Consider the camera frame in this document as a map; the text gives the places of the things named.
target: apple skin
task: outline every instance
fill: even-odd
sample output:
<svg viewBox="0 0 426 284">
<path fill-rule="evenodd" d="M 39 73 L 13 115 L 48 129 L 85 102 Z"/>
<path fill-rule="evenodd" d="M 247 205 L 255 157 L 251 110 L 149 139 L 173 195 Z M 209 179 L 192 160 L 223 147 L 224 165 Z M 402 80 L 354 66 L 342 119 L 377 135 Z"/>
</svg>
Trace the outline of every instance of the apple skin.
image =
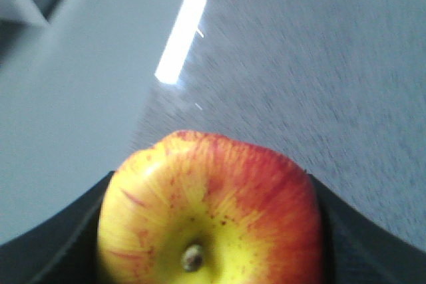
<svg viewBox="0 0 426 284">
<path fill-rule="evenodd" d="M 182 254 L 204 248 L 185 272 Z M 321 217 L 309 176 L 273 150 L 178 131 L 135 152 L 106 191 L 101 283 L 322 283 Z"/>
</svg>

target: white surface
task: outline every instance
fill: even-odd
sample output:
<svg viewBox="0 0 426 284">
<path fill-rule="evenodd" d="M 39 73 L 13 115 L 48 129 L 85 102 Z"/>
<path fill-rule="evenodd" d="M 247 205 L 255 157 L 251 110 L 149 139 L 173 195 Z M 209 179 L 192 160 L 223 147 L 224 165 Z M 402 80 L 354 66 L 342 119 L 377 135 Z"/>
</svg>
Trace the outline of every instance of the white surface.
<svg viewBox="0 0 426 284">
<path fill-rule="evenodd" d="M 63 0 L 0 61 L 0 243 L 129 155 L 182 0 Z"/>
<path fill-rule="evenodd" d="M 46 26 L 47 21 L 33 0 L 0 0 L 0 19 Z"/>
</svg>

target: gray carpet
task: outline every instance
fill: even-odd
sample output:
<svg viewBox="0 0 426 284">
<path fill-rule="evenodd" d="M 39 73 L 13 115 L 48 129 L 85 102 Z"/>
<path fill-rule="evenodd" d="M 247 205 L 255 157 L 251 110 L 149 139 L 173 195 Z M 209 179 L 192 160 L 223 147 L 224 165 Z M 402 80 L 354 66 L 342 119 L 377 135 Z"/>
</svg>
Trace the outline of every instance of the gray carpet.
<svg viewBox="0 0 426 284">
<path fill-rule="evenodd" d="M 281 151 L 426 250 L 426 0 L 207 0 L 133 150 L 220 132 Z"/>
</svg>

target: apple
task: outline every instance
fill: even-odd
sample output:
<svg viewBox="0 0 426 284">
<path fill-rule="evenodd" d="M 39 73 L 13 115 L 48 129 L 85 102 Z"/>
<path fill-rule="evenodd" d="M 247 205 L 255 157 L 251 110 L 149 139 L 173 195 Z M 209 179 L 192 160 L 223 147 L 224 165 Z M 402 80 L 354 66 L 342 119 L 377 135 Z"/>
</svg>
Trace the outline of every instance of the apple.
<svg viewBox="0 0 426 284">
<path fill-rule="evenodd" d="M 112 177 L 97 262 L 101 283 L 321 283 L 314 188 L 273 150 L 174 132 Z"/>
</svg>

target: apple stem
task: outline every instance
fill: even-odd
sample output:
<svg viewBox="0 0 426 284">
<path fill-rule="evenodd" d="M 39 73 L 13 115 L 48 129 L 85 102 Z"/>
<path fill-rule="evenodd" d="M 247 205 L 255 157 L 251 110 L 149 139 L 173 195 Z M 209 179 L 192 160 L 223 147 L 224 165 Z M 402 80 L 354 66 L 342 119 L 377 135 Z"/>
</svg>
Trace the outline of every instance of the apple stem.
<svg viewBox="0 0 426 284">
<path fill-rule="evenodd" d="M 188 246 L 182 254 L 182 267 L 185 272 L 195 272 L 202 266 L 204 260 L 203 248 L 199 244 L 192 244 Z"/>
</svg>

